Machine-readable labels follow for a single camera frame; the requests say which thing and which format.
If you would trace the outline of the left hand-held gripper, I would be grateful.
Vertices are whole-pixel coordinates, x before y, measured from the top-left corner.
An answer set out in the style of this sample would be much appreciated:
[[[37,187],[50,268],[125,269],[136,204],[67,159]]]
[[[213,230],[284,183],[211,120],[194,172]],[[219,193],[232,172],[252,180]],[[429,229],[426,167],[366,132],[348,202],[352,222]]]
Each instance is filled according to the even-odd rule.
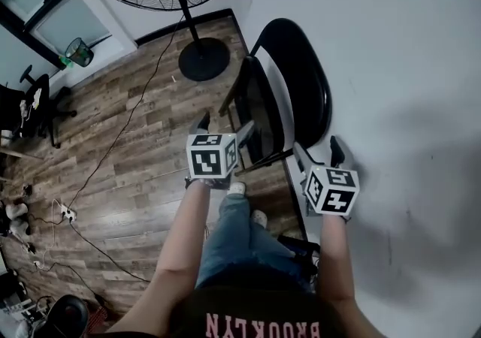
[[[242,149],[256,129],[250,120],[236,134],[208,134],[210,112],[204,111],[189,128],[186,142],[189,175],[206,181],[213,189],[226,190],[237,166],[237,149]]]

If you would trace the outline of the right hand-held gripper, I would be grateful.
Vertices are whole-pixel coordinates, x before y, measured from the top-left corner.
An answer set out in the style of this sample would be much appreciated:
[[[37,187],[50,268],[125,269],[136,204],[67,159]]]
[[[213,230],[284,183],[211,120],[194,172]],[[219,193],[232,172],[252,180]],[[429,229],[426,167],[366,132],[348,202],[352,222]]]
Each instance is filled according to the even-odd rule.
[[[351,171],[354,157],[338,136],[331,136],[330,147],[331,167],[326,167],[315,165],[307,149],[297,141],[293,143],[292,151],[299,170],[307,176],[303,185],[307,213],[348,216],[360,192],[358,174]]]

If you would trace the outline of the black folding chair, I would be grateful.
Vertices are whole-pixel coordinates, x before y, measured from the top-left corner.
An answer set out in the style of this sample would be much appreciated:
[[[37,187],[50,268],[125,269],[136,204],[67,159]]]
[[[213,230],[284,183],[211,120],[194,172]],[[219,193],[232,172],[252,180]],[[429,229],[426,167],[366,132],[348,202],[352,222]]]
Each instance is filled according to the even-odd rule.
[[[241,125],[254,122],[247,150],[252,162],[237,172],[244,175],[268,167],[293,154],[285,149],[285,133],[274,91],[256,57],[263,48],[278,67],[292,105],[294,140],[304,148],[320,141],[331,121],[332,99],[328,79],[307,36],[300,26],[286,18],[270,21],[263,28],[252,51],[243,59],[239,74],[219,109],[230,114],[235,104]]]

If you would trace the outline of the person's left forearm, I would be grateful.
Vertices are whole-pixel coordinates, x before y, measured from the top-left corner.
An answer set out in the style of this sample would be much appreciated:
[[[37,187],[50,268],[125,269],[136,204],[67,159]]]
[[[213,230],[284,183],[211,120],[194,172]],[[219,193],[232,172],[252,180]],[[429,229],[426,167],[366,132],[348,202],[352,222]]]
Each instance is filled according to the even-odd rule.
[[[191,183],[180,203],[150,284],[136,304],[107,332],[168,332],[174,307],[195,288],[210,206],[210,187]]]

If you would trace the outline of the person's right forearm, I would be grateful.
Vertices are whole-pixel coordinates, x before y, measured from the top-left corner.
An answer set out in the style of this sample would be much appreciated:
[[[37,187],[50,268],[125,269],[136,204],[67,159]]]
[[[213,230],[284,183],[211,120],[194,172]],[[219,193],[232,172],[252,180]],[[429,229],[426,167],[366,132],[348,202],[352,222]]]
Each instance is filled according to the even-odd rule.
[[[358,307],[344,219],[324,215],[320,234],[318,295],[336,309],[348,338],[385,338]]]

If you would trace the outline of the black office chair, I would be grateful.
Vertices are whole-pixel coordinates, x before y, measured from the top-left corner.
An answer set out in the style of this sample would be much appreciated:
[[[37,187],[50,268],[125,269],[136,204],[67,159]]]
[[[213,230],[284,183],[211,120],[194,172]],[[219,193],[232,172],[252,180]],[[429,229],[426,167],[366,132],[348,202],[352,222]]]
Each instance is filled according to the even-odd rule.
[[[35,79],[30,75],[29,65],[20,77],[20,82],[28,81],[27,91],[10,89],[0,85],[0,137],[3,131],[9,135],[4,139],[15,140],[21,137],[49,137],[51,145],[58,149],[61,144],[55,141],[53,120],[61,117],[75,117],[75,110],[62,111],[58,108],[63,98],[71,90],[63,86],[54,97],[50,96],[50,78],[42,74]]]

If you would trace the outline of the black folded tripod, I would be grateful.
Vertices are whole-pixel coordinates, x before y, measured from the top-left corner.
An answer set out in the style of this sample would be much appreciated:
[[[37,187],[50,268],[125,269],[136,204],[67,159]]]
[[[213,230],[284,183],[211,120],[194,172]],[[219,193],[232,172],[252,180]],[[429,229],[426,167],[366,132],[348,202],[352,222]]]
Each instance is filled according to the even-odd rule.
[[[320,245],[285,235],[280,235],[277,241],[294,253],[294,262],[301,267],[304,278],[312,282],[318,273]]]

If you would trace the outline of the person's blue jeans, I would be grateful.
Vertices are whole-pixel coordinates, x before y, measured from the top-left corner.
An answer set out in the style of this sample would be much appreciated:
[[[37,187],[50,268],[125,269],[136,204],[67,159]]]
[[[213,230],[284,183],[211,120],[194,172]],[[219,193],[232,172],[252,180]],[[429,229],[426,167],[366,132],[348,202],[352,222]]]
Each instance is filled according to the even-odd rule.
[[[294,257],[250,218],[250,203],[245,195],[228,194],[220,204],[216,227],[204,244],[196,286],[206,286],[226,270],[238,273],[245,269],[248,279],[260,282],[257,271],[265,269],[279,271],[309,291],[309,280]]]

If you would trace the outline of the person's dark printed shirt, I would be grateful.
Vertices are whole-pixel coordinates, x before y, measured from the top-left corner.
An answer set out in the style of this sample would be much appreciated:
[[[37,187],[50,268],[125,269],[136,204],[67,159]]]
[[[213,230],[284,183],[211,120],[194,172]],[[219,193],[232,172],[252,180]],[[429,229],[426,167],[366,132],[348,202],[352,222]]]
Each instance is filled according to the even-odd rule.
[[[359,315],[302,289],[208,285],[172,312],[172,338],[375,338]]]

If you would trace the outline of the red checkered cloth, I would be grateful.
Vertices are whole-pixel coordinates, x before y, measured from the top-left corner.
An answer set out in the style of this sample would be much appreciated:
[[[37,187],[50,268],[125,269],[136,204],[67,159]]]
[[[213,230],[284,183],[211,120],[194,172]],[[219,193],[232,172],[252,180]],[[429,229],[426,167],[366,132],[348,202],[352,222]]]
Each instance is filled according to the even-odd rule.
[[[86,332],[95,333],[100,327],[107,321],[108,311],[100,306],[96,311],[89,314],[89,321],[87,324]]]

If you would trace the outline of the black round stool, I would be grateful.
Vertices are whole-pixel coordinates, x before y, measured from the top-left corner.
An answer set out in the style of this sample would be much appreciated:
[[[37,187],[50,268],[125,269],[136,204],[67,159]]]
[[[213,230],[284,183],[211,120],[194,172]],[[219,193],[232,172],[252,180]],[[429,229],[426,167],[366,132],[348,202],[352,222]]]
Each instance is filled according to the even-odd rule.
[[[74,295],[60,297],[47,316],[48,338],[83,338],[89,311],[83,300]]]

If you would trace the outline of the black window frame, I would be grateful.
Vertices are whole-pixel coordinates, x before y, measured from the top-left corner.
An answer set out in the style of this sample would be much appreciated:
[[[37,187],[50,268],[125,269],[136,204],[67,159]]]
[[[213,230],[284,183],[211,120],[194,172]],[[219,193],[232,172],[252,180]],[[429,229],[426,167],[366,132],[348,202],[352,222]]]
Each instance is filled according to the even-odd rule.
[[[11,9],[0,0],[0,25],[7,29],[15,38],[24,43],[40,57],[47,60],[51,65],[59,70],[64,70],[66,66],[61,62],[59,54],[55,53],[39,39],[35,38],[31,32],[49,13],[60,5],[64,0],[44,0],[41,6],[33,13],[32,17],[23,21]]]

